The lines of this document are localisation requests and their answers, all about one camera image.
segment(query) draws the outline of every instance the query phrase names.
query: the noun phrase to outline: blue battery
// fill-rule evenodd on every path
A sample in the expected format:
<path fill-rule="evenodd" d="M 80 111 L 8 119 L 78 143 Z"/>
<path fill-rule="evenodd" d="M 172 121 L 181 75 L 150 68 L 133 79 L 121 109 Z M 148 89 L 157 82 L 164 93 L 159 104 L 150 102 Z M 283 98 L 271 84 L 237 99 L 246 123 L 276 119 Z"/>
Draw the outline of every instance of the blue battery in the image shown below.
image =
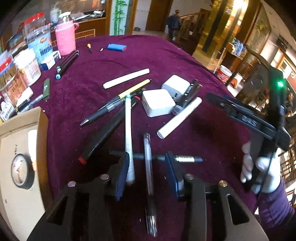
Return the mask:
<path fill-rule="evenodd" d="M 124 50 L 126 50 L 126 48 L 127 48 L 126 45 L 121 45 L 121 44 L 109 44 L 107 46 L 107 49 L 121 51 L 121 52 L 123 52 Z"/>

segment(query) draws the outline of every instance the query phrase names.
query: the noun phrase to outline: pen tip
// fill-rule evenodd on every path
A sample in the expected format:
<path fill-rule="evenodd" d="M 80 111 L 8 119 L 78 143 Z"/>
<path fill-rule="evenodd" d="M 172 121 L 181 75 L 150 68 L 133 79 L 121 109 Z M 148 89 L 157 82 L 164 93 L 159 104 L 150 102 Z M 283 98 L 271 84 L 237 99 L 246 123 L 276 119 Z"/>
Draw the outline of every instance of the pen tip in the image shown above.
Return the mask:
<path fill-rule="evenodd" d="M 88 121 L 88 119 L 85 119 L 83 122 L 81 122 L 80 126 L 84 126 Z"/>

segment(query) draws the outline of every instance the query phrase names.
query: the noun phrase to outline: white glove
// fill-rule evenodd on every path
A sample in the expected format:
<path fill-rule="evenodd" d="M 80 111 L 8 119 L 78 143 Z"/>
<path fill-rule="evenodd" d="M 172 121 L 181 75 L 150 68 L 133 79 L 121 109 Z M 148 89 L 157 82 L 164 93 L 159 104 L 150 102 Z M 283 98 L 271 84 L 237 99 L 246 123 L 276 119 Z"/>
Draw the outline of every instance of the white glove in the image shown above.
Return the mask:
<path fill-rule="evenodd" d="M 250 147 L 251 147 L 250 142 L 247 142 L 242 146 L 242 151 L 244 153 L 242 172 L 240 175 L 240 180 L 242 183 L 245 183 L 246 181 L 249 181 L 252 179 L 252 170 L 253 170 L 254 164 L 250 156 Z M 270 161 L 270 158 L 259 157 L 256 160 L 255 165 L 260 171 L 266 173 L 269 166 L 269 161 Z M 281 173 L 280 158 L 278 157 L 278 155 L 276 155 L 276 157 L 271 160 L 269 172 L 261 190 L 263 193 L 272 193 L 278 188 L 281 182 L 280 173 Z M 258 192 L 260 191 L 260 185 L 253 185 L 251 187 L 251 190 L 255 194 L 258 194 Z"/>

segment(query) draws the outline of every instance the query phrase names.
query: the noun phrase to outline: green lighter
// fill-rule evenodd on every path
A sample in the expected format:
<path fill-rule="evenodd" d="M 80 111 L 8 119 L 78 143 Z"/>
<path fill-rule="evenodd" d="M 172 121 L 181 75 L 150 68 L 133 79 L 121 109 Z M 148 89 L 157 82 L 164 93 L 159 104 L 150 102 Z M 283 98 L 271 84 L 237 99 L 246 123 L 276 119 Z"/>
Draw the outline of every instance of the green lighter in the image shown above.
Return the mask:
<path fill-rule="evenodd" d="M 44 81 L 44 85 L 43 85 L 43 99 L 44 100 L 49 99 L 49 85 L 50 85 L 50 79 L 46 79 Z"/>

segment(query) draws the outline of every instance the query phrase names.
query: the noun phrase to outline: purple tablecloth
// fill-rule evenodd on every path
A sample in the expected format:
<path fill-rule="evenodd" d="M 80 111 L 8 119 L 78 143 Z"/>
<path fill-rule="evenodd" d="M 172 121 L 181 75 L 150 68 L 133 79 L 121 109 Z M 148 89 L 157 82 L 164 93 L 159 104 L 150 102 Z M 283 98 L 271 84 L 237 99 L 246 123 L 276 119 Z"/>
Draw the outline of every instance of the purple tablecloth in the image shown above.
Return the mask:
<path fill-rule="evenodd" d="M 91 43 L 92 54 L 86 47 Z M 100 49 L 109 43 L 127 45 L 117 52 Z M 112 111 L 94 123 L 80 127 L 80 123 L 99 107 L 122 91 L 151 78 L 148 90 L 159 89 L 172 75 L 188 81 L 196 78 L 203 85 L 198 96 L 202 104 L 167 138 L 161 140 L 156 131 L 173 116 L 150 118 L 142 105 L 132 112 L 133 151 L 143 153 L 143 133 L 151 134 L 153 154 L 172 151 L 175 155 L 193 155 L 203 163 L 183 164 L 189 173 L 204 181 L 217 183 L 226 180 L 246 205 L 253 210 L 255 196 L 246 193 L 239 180 L 243 153 L 241 146 L 248 141 L 248 130 L 226 117 L 210 105 L 205 94 L 213 92 L 231 95 L 226 87 L 193 57 L 175 45 L 158 37 L 145 35 L 105 36 L 77 40 L 78 59 L 58 81 L 55 67 L 42 72 L 32 86 L 35 96 L 42 92 L 43 82 L 50 78 L 50 99 L 40 102 L 49 118 L 47 163 L 50 186 L 56 196 L 69 181 L 87 182 L 105 173 L 118 158 L 108 155 L 109 148 L 124 150 L 124 124 L 121 124 L 105 145 L 95 152 L 83 166 L 77 159 L 91 136 L 118 111 Z M 150 73 L 125 83 L 103 89 L 102 84 L 117 77 L 142 69 Z M 185 203 L 174 198 L 163 163 L 154 162 L 154 182 L 157 205 L 158 236 L 147 234 L 145 221 L 146 180 L 144 161 L 135 160 L 136 182 L 127 187 L 120 202 L 112 202 L 111 216 L 116 240 L 179 241 L 184 224 Z"/>

